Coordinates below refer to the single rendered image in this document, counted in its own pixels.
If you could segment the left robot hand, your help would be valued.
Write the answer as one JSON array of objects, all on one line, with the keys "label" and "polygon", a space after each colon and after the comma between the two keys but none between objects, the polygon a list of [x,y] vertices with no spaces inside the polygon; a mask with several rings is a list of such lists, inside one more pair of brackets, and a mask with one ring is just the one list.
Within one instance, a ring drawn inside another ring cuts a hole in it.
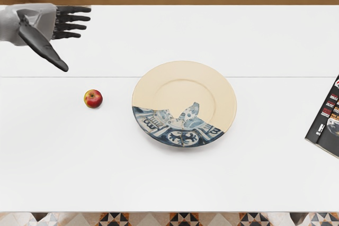
[{"label": "left robot hand", "polygon": [[52,47],[51,40],[80,38],[75,30],[85,30],[87,26],[77,21],[87,22],[89,6],[54,5],[52,3],[14,4],[0,10],[0,41],[15,46],[28,46],[36,54],[60,70],[67,72],[68,65]]}]

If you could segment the cream plate with blue pattern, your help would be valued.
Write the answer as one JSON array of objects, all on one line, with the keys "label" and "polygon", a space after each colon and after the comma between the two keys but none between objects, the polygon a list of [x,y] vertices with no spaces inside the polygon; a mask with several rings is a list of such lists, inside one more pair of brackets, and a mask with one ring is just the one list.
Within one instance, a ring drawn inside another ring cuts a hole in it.
[{"label": "cream plate with blue pattern", "polygon": [[193,148],[219,139],[231,127],[237,99],[229,81],[213,68],[173,61],[141,77],[133,91],[132,111],[151,138]]}]

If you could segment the red yellow apple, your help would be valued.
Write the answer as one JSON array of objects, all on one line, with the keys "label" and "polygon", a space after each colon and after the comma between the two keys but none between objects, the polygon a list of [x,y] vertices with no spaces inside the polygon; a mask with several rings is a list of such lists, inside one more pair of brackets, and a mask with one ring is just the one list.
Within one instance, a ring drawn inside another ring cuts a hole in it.
[{"label": "red yellow apple", "polygon": [[98,90],[90,89],[84,95],[84,103],[89,108],[96,109],[101,106],[102,102],[103,96]]}]

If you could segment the black magazine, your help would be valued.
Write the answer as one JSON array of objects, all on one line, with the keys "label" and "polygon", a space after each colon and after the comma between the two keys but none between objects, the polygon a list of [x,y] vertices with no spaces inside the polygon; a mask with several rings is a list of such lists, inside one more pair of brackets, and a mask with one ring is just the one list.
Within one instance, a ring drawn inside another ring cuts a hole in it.
[{"label": "black magazine", "polygon": [[339,159],[339,75],[331,86],[305,139]]}]

